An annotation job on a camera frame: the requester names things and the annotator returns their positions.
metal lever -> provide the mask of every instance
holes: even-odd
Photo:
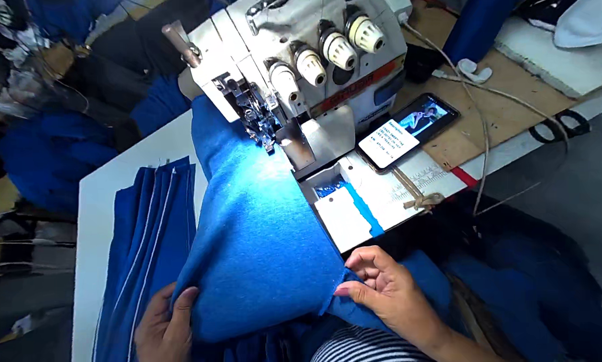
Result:
[[[261,0],[256,4],[250,6],[248,11],[245,13],[245,20],[248,21],[249,30],[253,36],[258,35],[258,27],[255,21],[259,13],[268,9],[277,9],[285,5],[289,0]]]
[[[189,64],[190,67],[196,68],[200,65],[200,56],[195,53],[196,47],[189,42],[180,20],[163,26],[162,33],[176,47],[176,50],[183,55],[183,61]]]

hand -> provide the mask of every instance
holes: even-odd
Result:
[[[350,296],[370,308],[388,328],[423,351],[448,342],[451,330],[430,307],[408,269],[380,247],[355,249],[345,266],[364,284],[342,283],[335,296]]]
[[[139,362],[186,362],[192,347],[190,318],[192,305],[198,297],[198,288],[190,287],[176,299],[174,313],[169,320],[169,299],[176,283],[156,293],[138,325],[134,341]]]

smartphone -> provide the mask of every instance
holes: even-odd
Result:
[[[385,173],[458,117],[459,112],[434,94],[422,94],[401,111],[371,124],[357,139],[357,152],[377,173]]]

white cloth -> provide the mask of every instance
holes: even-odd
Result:
[[[557,21],[553,41],[562,48],[602,43],[602,0],[578,0]]]

red tape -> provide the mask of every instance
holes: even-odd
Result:
[[[475,187],[475,185],[477,185],[478,183],[477,180],[475,180],[472,176],[467,174],[466,171],[461,169],[460,167],[451,169],[451,172],[453,173],[453,175],[457,176],[457,178],[459,178],[463,183],[465,183],[466,186],[470,188]]]

